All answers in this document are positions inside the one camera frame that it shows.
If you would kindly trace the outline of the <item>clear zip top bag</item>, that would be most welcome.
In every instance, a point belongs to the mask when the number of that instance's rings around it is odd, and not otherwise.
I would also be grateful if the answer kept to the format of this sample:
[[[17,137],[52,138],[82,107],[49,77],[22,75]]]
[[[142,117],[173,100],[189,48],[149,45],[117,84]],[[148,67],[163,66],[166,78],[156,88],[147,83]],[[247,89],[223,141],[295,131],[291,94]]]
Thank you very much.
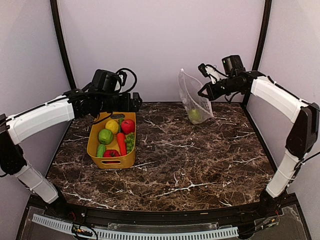
[[[193,76],[187,74],[183,68],[180,69],[178,75],[178,85],[179,97],[187,115],[191,109],[197,109],[201,114],[201,120],[199,122],[191,121],[192,124],[198,125],[214,117],[209,100],[198,96],[198,91],[204,85]]]

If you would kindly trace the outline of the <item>green cabbage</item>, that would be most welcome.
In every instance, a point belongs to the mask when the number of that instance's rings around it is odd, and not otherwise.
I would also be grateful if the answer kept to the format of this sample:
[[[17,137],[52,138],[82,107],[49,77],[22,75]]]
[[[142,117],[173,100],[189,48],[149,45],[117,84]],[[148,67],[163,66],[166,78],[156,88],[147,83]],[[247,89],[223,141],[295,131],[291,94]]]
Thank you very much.
[[[201,113],[196,108],[192,108],[188,112],[188,117],[192,122],[199,122],[202,118]]]
[[[102,129],[98,133],[98,141],[103,145],[109,145],[114,139],[114,134],[109,129]]]

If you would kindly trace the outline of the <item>red tomato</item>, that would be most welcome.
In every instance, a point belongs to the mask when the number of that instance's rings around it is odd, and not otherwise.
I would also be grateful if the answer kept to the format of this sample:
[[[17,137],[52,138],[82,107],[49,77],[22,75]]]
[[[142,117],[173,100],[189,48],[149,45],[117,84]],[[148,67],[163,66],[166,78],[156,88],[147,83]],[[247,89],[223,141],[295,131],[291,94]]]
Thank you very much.
[[[114,149],[108,149],[105,151],[103,157],[107,158],[107,160],[104,160],[103,163],[104,164],[120,164],[121,161],[118,159],[115,159],[117,157],[120,157],[121,155],[119,154],[119,152],[117,150]]]

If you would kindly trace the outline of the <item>yellow plastic basket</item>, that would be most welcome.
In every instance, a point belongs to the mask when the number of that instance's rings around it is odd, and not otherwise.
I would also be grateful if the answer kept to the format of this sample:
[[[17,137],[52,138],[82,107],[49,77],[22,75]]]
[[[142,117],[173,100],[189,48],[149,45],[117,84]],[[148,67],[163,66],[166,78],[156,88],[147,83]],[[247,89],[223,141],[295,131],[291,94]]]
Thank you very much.
[[[126,169],[136,159],[136,114],[107,112],[94,120],[87,153],[100,169]]]

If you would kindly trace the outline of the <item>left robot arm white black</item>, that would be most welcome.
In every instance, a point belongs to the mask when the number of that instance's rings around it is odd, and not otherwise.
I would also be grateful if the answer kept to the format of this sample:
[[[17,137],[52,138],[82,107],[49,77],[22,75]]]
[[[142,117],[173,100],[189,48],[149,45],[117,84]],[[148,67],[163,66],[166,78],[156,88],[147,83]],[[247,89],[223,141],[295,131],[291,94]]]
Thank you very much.
[[[42,200],[60,218],[71,213],[64,196],[24,158],[19,146],[25,139],[60,123],[87,115],[97,118],[100,113],[136,113],[142,99],[133,86],[122,91],[128,68],[116,72],[98,69],[93,79],[82,89],[72,89],[62,95],[24,112],[0,116],[0,169],[3,175],[16,177]]]

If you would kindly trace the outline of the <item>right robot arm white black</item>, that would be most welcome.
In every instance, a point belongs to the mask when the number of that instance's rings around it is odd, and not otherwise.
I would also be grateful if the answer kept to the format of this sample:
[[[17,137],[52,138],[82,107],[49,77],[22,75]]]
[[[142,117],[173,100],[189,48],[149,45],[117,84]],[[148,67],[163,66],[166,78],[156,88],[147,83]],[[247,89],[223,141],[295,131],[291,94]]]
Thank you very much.
[[[276,210],[284,191],[309,160],[307,155],[318,139],[320,107],[294,95],[270,76],[257,70],[247,71],[239,55],[223,58],[222,64],[224,73],[210,64],[201,63],[198,66],[201,74],[210,78],[210,82],[198,91],[200,97],[214,101],[231,94],[252,94],[280,111],[292,123],[284,157],[255,205],[255,213],[266,217]]]

